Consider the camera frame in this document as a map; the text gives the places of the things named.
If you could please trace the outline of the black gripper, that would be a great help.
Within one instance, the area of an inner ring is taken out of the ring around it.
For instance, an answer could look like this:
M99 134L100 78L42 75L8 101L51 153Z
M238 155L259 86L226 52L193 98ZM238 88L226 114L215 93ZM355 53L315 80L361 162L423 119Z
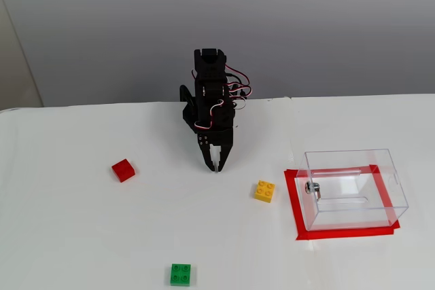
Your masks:
M218 171L221 172L233 146L234 117L235 109L231 101L220 99L198 106L194 131L197 133L204 162L211 171L215 170L215 166L211 158L210 144L220 146Z

